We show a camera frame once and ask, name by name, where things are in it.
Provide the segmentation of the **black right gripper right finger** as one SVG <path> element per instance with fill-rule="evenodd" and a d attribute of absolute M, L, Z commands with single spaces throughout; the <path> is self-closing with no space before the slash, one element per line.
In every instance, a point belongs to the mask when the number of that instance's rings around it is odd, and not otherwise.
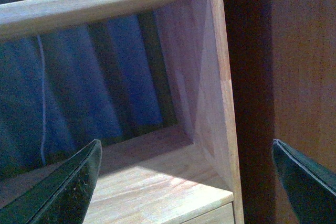
<path fill-rule="evenodd" d="M 335 223 L 335 173 L 274 139 L 272 159 L 300 223 Z"/>

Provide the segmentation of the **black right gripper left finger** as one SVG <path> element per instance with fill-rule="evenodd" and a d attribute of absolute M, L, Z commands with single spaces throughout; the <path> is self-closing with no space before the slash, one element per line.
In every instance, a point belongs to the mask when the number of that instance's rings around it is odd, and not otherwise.
<path fill-rule="evenodd" d="M 83 223 L 102 159 L 93 140 L 32 189 L 1 209 L 1 223 Z"/>

